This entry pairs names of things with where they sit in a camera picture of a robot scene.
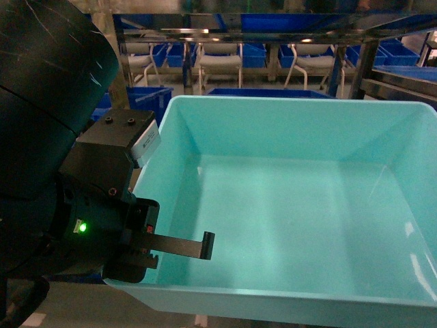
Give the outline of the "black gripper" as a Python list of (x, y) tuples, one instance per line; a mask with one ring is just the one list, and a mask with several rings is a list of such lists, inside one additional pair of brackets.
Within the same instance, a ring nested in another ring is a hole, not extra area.
[[(157, 269), (158, 256), (150, 250), (210, 260), (215, 233), (201, 241), (152, 234), (160, 205), (155, 200), (111, 199), (95, 187), (75, 179), (62, 184), (68, 219), (57, 226), (56, 244), (62, 275), (101, 273), (105, 279), (139, 283), (148, 269)], [(139, 243), (148, 234), (146, 246)]]

